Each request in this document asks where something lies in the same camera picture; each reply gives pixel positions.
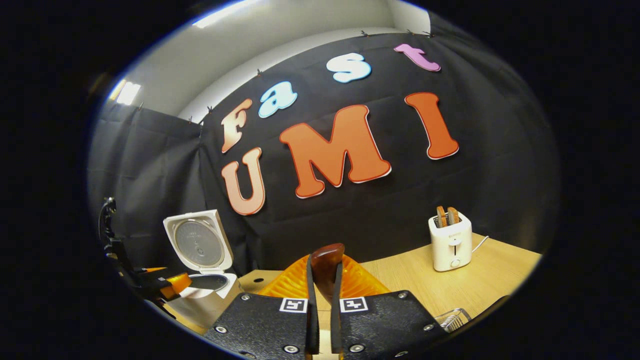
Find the white wall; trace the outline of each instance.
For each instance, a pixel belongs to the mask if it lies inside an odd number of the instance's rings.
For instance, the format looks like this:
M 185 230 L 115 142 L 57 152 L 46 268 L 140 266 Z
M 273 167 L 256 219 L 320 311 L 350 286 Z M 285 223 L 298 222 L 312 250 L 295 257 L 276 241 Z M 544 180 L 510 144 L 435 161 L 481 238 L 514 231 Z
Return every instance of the white wall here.
M 431 32 L 429 13 L 424 9 L 400 0 L 387 0 L 387 3 L 396 29 L 409 29 L 416 34 L 422 34 L 423 31 Z
M 182 111 L 180 111 L 178 117 L 188 119 L 190 116 L 193 116 L 193 121 L 200 122 L 202 118 L 207 115 L 207 106 L 215 107 L 218 105 L 224 98 L 229 96 L 241 85 L 253 79 L 257 74 L 257 69 L 265 71 L 291 56 L 313 49 L 314 47 L 345 38 L 362 36 L 360 32 L 361 30 L 364 30 L 367 34 L 402 33 L 406 31 L 394 28 L 341 29 L 311 35 L 309 37 L 300 38 L 278 46 L 254 57 L 220 77 L 200 93 L 200 95 L 193 99 Z

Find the black curtain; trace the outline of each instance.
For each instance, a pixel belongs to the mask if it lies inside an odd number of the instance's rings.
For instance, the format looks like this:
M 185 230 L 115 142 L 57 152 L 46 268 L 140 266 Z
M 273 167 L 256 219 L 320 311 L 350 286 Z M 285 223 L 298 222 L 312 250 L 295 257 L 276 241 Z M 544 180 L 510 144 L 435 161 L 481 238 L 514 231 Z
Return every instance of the black curtain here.
M 114 229 L 126 237 L 139 266 L 179 266 L 162 219 L 189 211 L 218 209 L 234 251 L 234 270 L 283 269 L 329 243 L 342 242 L 357 261 L 412 250 L 430 242 L 428 217 L 437 205 L 454 206 L 476 233 L 541 252 L 551 239 L 559 206 L 559 167 L 554 137 L 540 105 L 518 74 L 477 39 L 432 17 L 435 37 L 382 34 L 325 44 L 293 56 L 240 86 L 195 123 L 151 110 L 107 103 L 96 125 L 88 164 L 94 218 L 102 198 L 115 196 Z M 425 51 L 440 72 L 416 66 L 394 48 L 409 44 Z M 371 74 L 336 82 L 326 62 L 358 53 Z M 293 105 L 262 119 L 260 97 L 290 81 Z M 416 111 L 404 103 L 414 92 L 432 92 L 457 154 L 426 156 L 428 139 Z M 253 105 L 242 139 L 222 154 L 220 122 L 243 100 Z M 309 199 L 295 194 L 298 178 L 280 133 L 306 122 L 331 137 L 335 113 L 369 107 L 368 122 L 391 173 L 340 188 L 326 184 Z M 252 193 L 242 156 L 262 149 L 260 168 L 266 202 L 256 214 L 238 215 L 230 206 L 221 169 L 238 161 L 245 197 Z

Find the pink letter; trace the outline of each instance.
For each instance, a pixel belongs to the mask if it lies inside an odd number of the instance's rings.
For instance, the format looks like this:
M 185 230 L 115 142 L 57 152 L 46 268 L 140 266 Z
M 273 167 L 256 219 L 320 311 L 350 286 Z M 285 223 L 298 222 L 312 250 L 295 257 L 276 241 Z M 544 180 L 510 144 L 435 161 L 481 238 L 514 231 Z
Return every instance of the pink letter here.
M 395 51 L 399 53 L 404 53 L 413 61 L 416 65 L 423 68 L 424 70 L 429 71 L 440 71 L 440 66 L 437 63 L 432 63 L 429 60 L 425 59 L 422 55 L 424 51 L 420 49 L 416 49 L 414 47 L 410 47 L 407 44 L 401 44 L 394 48 Z

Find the open lid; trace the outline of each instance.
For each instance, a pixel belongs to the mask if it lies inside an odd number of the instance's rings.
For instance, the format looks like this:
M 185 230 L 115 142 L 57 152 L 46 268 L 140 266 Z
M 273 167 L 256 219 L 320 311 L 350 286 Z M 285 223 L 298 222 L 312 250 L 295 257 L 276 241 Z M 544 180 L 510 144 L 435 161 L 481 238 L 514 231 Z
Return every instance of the open lid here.
M 201 274 L 222 274 L 233 253 L 218 210 L 186 213 L 163 220 L 164 230 L 180 260 Z

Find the light blue letter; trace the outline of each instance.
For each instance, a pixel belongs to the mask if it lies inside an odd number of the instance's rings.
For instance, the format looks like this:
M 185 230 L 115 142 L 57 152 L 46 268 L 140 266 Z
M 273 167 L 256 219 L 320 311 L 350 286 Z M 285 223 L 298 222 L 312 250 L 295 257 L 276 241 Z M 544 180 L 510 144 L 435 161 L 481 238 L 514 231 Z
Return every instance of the light blue letter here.
M 329 71 L 335 72 L 333 78 L 340 83 L 366 78 L 371 73 L 371 66 L 364 62 L 364 56 L 356 53 L 336 56 L 326 63 Z
M 262 94 L 260 98 L 262 106 L 258 109 L 258 115 L 263 119 L 270 117 L 278 109 L 290 107 L 297 98 L 298 93 L 293 92 L 290 82 L 277 83 Z

